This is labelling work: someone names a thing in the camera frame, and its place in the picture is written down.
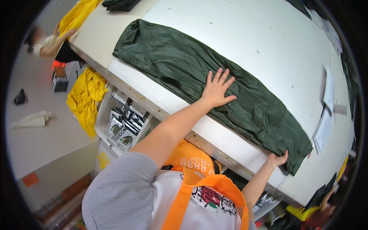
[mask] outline work table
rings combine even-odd
[[[126,26],[138,18],[182,31],[240,65],[285,104],[310,139],[323,110],[324,67],[329,66],[335,77],[335,102],[348,106],[340,55],[315,22],[285,0],[141,0],[128,13],[110,13],[98,6],[70,39],[74,50],[160,120],[188,103],[112,56]],[[323,153],[317,155],[313,149],[295,176],[285,176],[277,168],[268,180],[268,191],[304,206],[329,182],[354,135],[349,109],[347,115],[334,117]],[[266,150],[208,116],[186,139],[248,180],[267,159]]]

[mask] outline yellow raincoat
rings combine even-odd
[[[90,66],[78,77],[68,94],[67,104],[89,136],[96,135],[96,103],[102,101],[108,91],[106,79]]]
[[[60,21],[60,35],[70,29],[79,28],[88,15],[102,2],[102,0],[80,0]]]

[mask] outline paper sheet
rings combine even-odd
[[[317,131],[313,137],[317,154],[320,154],[323,152],[323,149],[326,146],[328,137],[331,134],[334,118],[332,113],[329,111],[329,109],[324,108],[322,112],[322,117],[319,120]]]
[[[331,113],[333,113],[333,101],[335,99],[335,78],[333,77],[330,67],[326,68],[326,88],[325,95],[323,96],[323,102],[328,107]]]

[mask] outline orange sticker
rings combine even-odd
[[[40,180],[38,179],[37,175],[35,172],[28,174],[27,176],[22,178],[22,181],[24,183],[24,185],[29,188],[32,185],[37,184],[38,182],[40,182]]]

